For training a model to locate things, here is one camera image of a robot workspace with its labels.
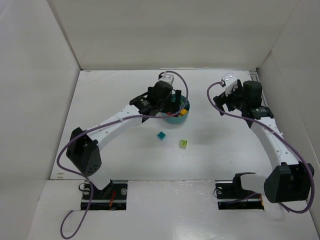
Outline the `yellow orange lego brick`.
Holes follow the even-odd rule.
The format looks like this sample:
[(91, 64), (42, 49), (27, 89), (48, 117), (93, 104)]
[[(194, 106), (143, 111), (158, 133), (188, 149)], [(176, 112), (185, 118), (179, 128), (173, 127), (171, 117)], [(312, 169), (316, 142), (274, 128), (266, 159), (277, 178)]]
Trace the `yellow orange lego brick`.
[(182, 109), (182, 110), (180, 111), (179, 115), (180, 115), (180, 116), (184, 116), (184, 115), (186, 115), (187, 113), (188, 113), (188, 110), (186, 110), (186, 109), (184, 108), (184, 109)]

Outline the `orange teardrop lego plate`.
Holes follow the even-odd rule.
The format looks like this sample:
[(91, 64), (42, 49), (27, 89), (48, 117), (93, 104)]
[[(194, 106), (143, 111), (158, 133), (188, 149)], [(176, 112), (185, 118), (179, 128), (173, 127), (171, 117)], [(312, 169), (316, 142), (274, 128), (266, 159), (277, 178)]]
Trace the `orange teardrop lego plate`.
[(168, 112), (167, 115), (168, 115), (169, 117), (175, 117), (175, 115), (174, 115), (173, 113), (170, 113), (170, 112)]

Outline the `teal square lego brick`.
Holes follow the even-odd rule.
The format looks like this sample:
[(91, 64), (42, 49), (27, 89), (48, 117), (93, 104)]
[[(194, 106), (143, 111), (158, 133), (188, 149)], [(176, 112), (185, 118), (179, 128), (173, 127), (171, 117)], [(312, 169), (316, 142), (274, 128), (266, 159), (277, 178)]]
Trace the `teal square lego brick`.
[(164, 132), (160, 132), (158, 135), (157, 135), (157, 137), (162, 141), (162, 140), (164, 140), (165, 139), (165, 137), (166, 137), (166, 134), (164, 133)]

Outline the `green lego brick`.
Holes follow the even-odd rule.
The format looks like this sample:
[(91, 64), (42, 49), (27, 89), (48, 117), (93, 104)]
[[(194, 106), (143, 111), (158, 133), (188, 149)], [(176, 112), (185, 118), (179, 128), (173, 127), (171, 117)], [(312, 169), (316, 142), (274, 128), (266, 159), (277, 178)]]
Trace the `green lego brick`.
[(188, 145), (188, 141), (187, 140), (181, 140), (180, 141), (180, 143), (179, 143), (179, 146), (181, 147), (181, 148), (186, 148), (187, 147), (187, 145)]

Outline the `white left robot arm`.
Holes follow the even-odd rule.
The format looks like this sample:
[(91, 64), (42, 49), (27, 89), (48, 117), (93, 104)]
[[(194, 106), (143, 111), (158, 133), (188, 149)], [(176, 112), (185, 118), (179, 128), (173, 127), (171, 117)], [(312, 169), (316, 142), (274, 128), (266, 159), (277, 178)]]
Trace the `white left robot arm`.
[(158, 80), (147, 92), (133, 98), (114, 116), (94, 127), (94, 131), (76, 128), (70, 136), (66, 156), (96, 189), (102, 191), (112, 180), (102, 167), (101, 151), (113, 139), (158, 113), (173, 110), (173, 80)]

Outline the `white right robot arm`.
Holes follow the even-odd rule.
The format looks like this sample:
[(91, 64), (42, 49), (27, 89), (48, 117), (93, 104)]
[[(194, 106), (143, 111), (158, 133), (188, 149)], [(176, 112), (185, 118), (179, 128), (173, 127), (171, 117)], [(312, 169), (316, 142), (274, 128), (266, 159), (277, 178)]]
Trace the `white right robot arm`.
[(211, 102), (221, 115), (241, 112), (249, 129), (257, 136), (271, 164), (272, 172), (258, 184), (271, 203), (304, 201), (315, 193), (314, 169), (280, 133), (272, 111), (262, 105), (262, 85), (256, 81), (241, 82), (227, 76), (219, 82), (225, 88)]

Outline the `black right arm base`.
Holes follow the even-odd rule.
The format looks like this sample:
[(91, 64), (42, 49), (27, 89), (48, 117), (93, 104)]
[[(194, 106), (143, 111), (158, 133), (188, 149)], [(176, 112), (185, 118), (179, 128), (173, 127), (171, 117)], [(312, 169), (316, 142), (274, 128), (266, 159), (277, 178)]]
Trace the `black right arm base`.
[(213, 195), (219, 210), (264, 210), (262, 195), (242, 188), (241, 176), (253, 172), (236, 173), (232, 180), (216, 180)]

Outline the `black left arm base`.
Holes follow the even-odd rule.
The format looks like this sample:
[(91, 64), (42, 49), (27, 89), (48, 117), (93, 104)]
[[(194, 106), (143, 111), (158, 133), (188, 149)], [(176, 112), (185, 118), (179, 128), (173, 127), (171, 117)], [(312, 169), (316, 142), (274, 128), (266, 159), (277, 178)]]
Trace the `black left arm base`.
[[(88, 182), (78, 186), (82, 193), (80, 209), (86, 210), (91, 188)], [(90, 211), (125, 211), (127, 208), (128, 181), (119, 180), (111, 182), (105, 189), (98, 190), (93, 187), (93, 197), (89, 206)]]

